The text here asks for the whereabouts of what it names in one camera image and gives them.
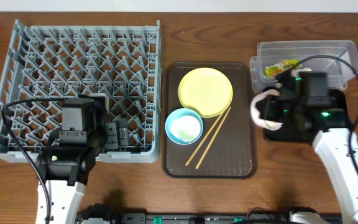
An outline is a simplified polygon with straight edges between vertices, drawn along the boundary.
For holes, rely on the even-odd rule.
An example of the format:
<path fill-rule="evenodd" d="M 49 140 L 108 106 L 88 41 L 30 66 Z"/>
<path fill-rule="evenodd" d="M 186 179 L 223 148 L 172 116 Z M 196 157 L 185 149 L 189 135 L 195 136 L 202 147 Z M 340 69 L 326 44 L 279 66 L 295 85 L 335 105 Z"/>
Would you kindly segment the white bowl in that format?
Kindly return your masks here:
<path fill-rule="evenodd" d="M 261 128 L 271 130 L 271 131 L 276 131 L 282 127 L 282 125 L 283 125 L 282 123 L 264 120 L 264 119 L 260 118 L 260 111 L 256 108 L 256 103 L 258 103 L 262 100 L 265 100 L 268 96 L 279 96 L 279 95 L 280 95 L 280 93 L 278 90 L 270 89 L 270 90 L 267 90 L 263 93 L 256 95 L 252 99 L 251 104 L 250 104 L 250 116 L 251 116 L 255 125 L 257 125 L 258 127 L 261 127 Z"/>

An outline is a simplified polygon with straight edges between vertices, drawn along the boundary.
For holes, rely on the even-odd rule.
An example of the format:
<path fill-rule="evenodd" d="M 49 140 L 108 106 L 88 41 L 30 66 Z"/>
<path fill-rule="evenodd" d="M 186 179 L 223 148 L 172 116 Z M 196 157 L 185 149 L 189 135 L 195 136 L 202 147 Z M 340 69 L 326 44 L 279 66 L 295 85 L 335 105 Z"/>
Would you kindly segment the white tissue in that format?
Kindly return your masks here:
<path fill-rule="evenodd" d="M 290 74 L 291 74 L 291 76 L 293 76 L 295 78 L 298 78 L 300 76 L 299 75 L 300 72 L 311 72 L 311 71 L 312 71 L 312 69 L 307 68 L 307 67 L 305 67 L 305 68 L 296 68 L 296 69 L 293 69 L 290 72 Z"/>

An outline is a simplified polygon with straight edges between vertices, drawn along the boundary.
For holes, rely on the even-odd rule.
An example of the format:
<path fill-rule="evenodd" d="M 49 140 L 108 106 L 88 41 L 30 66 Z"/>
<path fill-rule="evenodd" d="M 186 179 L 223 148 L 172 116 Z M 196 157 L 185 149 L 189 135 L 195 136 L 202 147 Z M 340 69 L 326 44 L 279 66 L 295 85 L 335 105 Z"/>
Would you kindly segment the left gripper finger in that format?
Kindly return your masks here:
<path fill-rule="evenodd" d="M 127 119 L 122 118 L 118 121 L 119 126 L 119 145 L 128 146 L 129 145 L 129 134 L 128 134 L 128 123 Z"/>
<path fill-rule="evenodd" d="M 105 124 L 106 132 L 108 135 L 108 140 L 106 142 L 106 149 L 117 149 L 119 147 L 117 127 L 116 123 L 106 123 Z"/>

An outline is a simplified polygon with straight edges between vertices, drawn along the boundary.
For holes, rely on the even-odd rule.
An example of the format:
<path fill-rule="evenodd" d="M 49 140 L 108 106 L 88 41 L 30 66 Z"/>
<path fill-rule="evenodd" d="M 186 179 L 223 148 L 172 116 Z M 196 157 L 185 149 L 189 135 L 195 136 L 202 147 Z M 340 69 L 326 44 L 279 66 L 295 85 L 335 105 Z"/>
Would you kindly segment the green orange snack wrapper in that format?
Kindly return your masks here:
<path fill-rule="evenodd" d="M 265 67 L 264 74 L 267 77 L 274 77 L 275 75 L 282 73 L 289 68 L 301 68 L 302 64 L 299 63 L 298 59 L 282 60 L 275 65 Z"/>

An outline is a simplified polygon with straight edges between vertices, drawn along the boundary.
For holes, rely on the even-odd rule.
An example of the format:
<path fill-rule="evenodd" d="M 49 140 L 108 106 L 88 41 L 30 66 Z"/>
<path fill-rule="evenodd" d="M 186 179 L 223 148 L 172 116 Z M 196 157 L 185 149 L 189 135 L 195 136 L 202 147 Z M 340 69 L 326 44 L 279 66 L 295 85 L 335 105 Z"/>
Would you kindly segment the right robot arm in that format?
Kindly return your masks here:
<path fill-rule="evenodd" d="M 343 94 L 324 72 L 283 72 L 254 97 L 254 123 L 276 141 L 305 141 L 321 159 L 338 199 L 343 223 L 358 223 L 358 142 Z"/>

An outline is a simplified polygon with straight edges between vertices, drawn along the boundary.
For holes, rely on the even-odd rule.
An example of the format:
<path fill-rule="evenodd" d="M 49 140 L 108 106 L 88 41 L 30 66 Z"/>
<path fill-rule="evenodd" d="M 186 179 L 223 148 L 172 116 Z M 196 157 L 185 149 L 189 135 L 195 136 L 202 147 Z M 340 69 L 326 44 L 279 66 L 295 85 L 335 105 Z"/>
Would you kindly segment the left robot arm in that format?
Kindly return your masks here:
<path fill-rule="evenodd" d="M 43 180 L 38 187 L 37 223 L 74 223 L 89 173 L 104 149 L 118 149 L 121 134 L 107 121 L 104 93 L 64 100 L 62 124 L 37 156 Z"/>

